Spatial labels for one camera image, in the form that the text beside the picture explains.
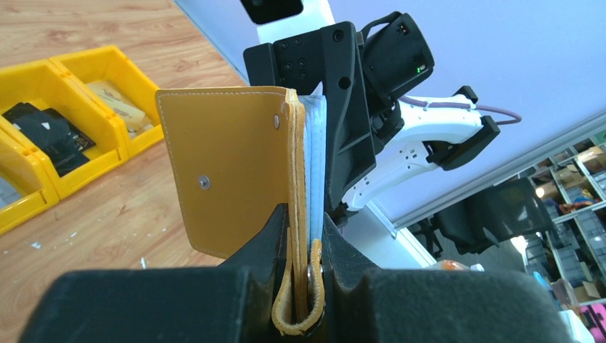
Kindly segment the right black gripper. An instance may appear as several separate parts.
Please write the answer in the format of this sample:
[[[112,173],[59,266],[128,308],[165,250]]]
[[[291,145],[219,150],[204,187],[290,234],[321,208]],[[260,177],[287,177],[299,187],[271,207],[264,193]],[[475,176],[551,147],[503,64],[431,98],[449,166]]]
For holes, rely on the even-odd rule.
[[[327,99],[324,210],[375,167],[370,114],[394,108],[429,77],[434,59],[418,25],[395,11],[357,31],[342,21],[249,47],[243,53],[252,86],[281,86],[309,95],[323,84]]]

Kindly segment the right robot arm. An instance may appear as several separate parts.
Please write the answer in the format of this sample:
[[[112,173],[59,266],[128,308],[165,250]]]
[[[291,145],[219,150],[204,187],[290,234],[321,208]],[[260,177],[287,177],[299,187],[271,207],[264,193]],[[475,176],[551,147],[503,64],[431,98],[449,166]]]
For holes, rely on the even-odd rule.
[[[500,130],[467,86],[413,99],[434,59],[418,25],[398,11],[356,30],[348,21],[249,47],[249,83],[282,86],[327,103],[324,210],[355,212],[388,189],[474,159]]]

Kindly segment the yellow leather card holder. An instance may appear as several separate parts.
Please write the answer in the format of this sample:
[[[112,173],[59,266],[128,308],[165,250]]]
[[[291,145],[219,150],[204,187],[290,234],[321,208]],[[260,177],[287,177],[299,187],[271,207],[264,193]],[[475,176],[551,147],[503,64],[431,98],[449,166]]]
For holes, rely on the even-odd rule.
[[[322,232],[327,99],[279,86],[162,89],[157,110],[190,244],[227,259],[261,231],[274,208],[285,268],[271,319],[302,336],[324,312]]]

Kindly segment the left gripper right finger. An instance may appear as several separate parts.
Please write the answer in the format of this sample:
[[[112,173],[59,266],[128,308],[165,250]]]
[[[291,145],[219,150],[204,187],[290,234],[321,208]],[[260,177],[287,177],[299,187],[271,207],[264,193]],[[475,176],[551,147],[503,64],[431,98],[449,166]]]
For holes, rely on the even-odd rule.
[[[383,269],[324,220],[330,342],[569,342],[549,294],[511,271]]]

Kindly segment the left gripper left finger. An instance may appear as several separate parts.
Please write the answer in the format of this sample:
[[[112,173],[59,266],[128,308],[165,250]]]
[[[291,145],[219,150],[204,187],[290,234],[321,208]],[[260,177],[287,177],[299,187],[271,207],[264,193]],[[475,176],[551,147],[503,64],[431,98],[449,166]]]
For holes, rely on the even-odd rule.
[[[288,209],[216,267],[100,269],[57,278],[21,342],[278,342],[271,321]]]

